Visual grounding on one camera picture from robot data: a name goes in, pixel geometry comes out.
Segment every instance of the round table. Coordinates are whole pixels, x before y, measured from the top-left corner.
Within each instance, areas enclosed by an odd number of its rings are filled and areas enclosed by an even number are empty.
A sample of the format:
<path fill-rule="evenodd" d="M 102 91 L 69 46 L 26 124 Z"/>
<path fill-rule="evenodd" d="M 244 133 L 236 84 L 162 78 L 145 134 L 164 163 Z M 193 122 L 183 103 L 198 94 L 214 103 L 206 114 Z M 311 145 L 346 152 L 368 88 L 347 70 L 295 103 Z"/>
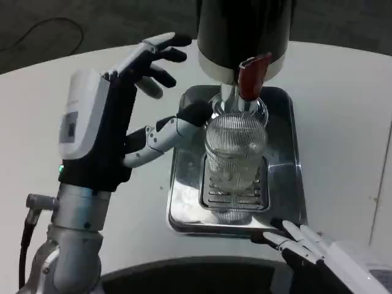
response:
<path fill-rule="evenodd" d="M 29 193 L 56 196 L 58 132 L 71 74 L 109 69 L 132 49 L 120 47 L 61 58 L 0 76 L 1 288 L 17 291 L 17 268 Z M 211 85 L 197 61 L 159 61 L 176 79 L 161 100 L 138 92 L 129 132 L 175 114 L 181 94 Z M 268 86 L 293 100 L 309 225 L 336 239 L 369 243 L 390 132 L 392 59 L 365 51 L 290 42 L 282 71 Z M 183 236 L 165 220 L 172 151 L 132 171 L 112 195 L 100 251 L 103 273 L 166 258 L 234 255 L 282 260 L 268 246 L 245 239 Z M 45 241 L 43 213 L 26 265 Z"/>

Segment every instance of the floor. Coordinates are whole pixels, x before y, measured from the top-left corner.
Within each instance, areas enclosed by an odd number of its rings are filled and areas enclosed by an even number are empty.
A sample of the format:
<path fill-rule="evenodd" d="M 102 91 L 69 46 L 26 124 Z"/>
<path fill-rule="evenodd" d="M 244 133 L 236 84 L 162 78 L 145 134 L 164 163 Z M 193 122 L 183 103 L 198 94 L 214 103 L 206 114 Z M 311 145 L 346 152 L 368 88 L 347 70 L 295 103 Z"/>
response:
<path fill-rule="evenodd" d="M 292 40 L 392 55 L 391 0 L 298 0 Z M 181 31 L 196 37 L 194 0 L 0 0 L 0 74 L 67 56 L 79 41 L 68 23 L 50 22 L 19 39 L 34 23 L 68 17 L 85 32 L 76 53 Z"/>

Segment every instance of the silver dispenser base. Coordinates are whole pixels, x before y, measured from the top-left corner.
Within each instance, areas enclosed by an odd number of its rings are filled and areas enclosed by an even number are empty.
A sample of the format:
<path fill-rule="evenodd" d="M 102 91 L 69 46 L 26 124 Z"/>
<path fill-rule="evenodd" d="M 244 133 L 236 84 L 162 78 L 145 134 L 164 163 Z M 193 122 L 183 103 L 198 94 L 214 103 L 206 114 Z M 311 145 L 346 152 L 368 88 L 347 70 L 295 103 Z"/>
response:
<path fill-rule="evenodd" d="M 219 86 L 191 87 L 179 108 L 195 100 L 210 101 L 219 93 Z M 230 195 L 211 185 L 204 130 L 175 148 L 167 217 L 176 231 L 248 238 L 275 230 L 270 224 L 275 217 L 296 224 L 307 222 L 292 101 L 285 91 L 274 87 L 264 87 L 260 98 L 269 112 L 268 148 L 260 163 L 260 177 L 249 191 Z"/>

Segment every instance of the black cable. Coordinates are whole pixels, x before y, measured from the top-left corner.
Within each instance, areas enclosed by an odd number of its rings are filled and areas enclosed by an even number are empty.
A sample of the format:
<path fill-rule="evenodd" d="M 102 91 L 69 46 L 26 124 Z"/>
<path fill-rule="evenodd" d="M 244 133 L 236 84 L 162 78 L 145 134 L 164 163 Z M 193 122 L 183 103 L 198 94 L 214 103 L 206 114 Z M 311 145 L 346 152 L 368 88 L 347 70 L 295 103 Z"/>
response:
<path fill-rule="evenodd" d="M 78 29 L 79 33 L 80 33 L 80 37 L 79 37 L 79 42 L 77 43 L 77 45 L 75 46 L 74 49 L 72 49 L 72 51 L 68 54 L 68 56 L 74 54 L 80 47 L 81 43 L 83 42 L 83 40 L 85 39 L 85 33 L 83 32 L 83 28 L 80 26 L 80 24 L 78 24 L 76 21 L 71 20 L 70 18 L 67 17 L 51 17 L 51 18 L 47 18 L 46 20 L 41 20 L 39 22 L 37 22 L 36 24 L 34 24 L 33 26 L 31 26 L 31 28 L 29 28 L 24 34 L 23 36 L 21 36 L 18 40 L 14 41 L 14 43 L 8 47 L 4 47 L 4 48 L 0 48 L 0 53 L 10 50 L 14 47 L 16 47 L 17 45 L 19 45 L 33 30 L 35 30 L 35 28 L 42 26 L 45 23 L 49 23 L 51 21 L 65 21 L 68 22 L 70 24 L 72 24 L 75 28 Z"/>
<path fill-rule="evenodd" d="M 26 271 L 26 256 L 27 249 L 31 242 L 32 233 L 34 232 L 35 224 L 30 224 L 27 220 L 24 222 L 22 241 L 20 242 L 19 255 L 19 289 L 25 285 L 25 271 Z"/>

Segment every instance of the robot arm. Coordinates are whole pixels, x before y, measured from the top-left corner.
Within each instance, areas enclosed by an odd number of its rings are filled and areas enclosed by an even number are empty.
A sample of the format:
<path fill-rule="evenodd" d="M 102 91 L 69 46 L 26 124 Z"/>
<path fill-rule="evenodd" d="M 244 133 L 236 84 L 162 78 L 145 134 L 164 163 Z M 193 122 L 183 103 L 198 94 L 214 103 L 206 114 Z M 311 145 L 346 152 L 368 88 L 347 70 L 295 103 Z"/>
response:
<path fill-rule="evenodd" d="M 281 235 L 265 232 L 262 240 L 278 250 L 294 271 L 293 286 L 309 293 L 392 293 L 392 268 L 353 241 L 325 242 L 308 226 L 277 221 Z"/>
<path fill-rule="evenodd" d="M 130 178 L 132 168 L 191 137 L 212 115 L 209 104 L 194 103 L 154 127 L 127 136 L 137 87 L 157 97 L 162 90 L 153 79 L 168 88 L 176 84 L 152 62 L 186 60 L 186 54 L 172 46 L 186 46 L 191 40 L 175 33 L 155 36 L 137 45 L 108 72 L 88 69 L 72 75 L 59 133 L 60 187 L 56 199 L 36 195 L 27 204 L 30 213 L 21 243 L 19 293 L 77 294 L 97 289 L 103 240 L 99 231 L 111 193 Z M 26 251 L 41 210 L 53 210 L 48 239 L 37 251 L 25 284 Z"/>

